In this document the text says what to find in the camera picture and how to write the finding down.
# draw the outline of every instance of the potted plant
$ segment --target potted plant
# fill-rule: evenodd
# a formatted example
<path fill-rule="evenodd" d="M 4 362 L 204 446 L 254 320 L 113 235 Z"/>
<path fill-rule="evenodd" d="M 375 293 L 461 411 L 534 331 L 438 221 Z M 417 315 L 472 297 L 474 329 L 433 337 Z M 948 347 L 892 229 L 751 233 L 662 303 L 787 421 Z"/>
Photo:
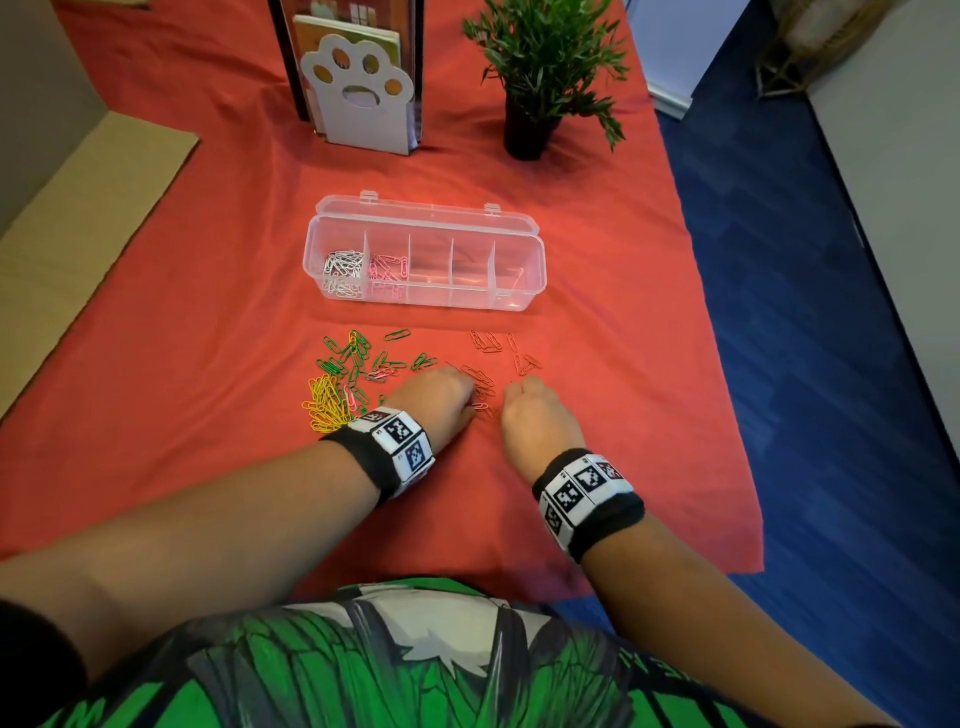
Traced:
<path fill-rule="evenodd" d="M 480 21 L 464 19 L 464 35 L 484 49 L 488 76 L 507 94 L 503 144 L 517 159 L 539 159 L 568 114 L 596 116 L 611 151 L 623 131 L 613 98 L 590 86 L 601 70 L 626 79 L 626 52 L 614 38 L 611 0 L 484 0 Z"/>

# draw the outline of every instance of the floor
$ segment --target floor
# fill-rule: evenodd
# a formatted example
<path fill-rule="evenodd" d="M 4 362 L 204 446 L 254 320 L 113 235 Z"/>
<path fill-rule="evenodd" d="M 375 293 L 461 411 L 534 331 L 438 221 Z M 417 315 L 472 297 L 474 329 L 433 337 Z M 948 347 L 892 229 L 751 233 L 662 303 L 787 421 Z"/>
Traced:
<path fill-rule="evenodd" d="M 809 106 L 755 100 L 772 22 L 754 0 L 660 118 L 765 519 L 734 581 L 905 725 L 952 726 L 960 483 Z"/>

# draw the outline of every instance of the wicker lamp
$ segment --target wicker lamp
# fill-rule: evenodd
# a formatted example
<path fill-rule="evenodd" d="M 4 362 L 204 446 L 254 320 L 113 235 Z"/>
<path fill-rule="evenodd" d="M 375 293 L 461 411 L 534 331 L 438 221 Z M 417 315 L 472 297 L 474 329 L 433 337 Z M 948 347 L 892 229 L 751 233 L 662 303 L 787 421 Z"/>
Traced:
<path fill-rule="evenodd" d="M 805 91 L 869 38 L 895 0 L 787 0 L 756 60 L 761 97 Z"/>

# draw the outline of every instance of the hand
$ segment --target hand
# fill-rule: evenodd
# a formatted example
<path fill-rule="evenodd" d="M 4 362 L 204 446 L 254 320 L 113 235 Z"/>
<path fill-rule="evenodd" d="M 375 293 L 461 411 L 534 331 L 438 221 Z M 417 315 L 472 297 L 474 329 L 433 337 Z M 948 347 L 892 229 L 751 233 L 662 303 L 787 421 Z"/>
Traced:
<path fill-rule="evenodd" d="M 561 452 L 586 447 L 577 418 L 538 376 L 507 386 L 500 423 L 507 459 L 530 485 Z"/>
<path fill-rule="evenodd" d="M 402 409 L 426 430 L 434 454 L 466 427 L 476 412 L 467 407 L 473 395 L 473 379 L 450 366 L 419 372 L 384 402 Z"/>

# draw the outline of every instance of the container lid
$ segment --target container lid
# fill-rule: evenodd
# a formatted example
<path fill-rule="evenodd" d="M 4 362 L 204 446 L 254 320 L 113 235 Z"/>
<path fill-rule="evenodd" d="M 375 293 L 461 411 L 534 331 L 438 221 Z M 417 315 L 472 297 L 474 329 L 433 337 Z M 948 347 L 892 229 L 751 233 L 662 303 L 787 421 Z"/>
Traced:
<path fill-rule="evenodd" d="M 503 212 L 500 205 L 493 203 L 487 203 L 481 208 L 404 203 L 398 200 L 381 200 L 376 192 L 370 190 L 364 190 L 359 197 L 327 195 L 317 204 L 317 215 L 453 230 L 532 235 L 540 231 L 540 227 L 530 215 Z"/>

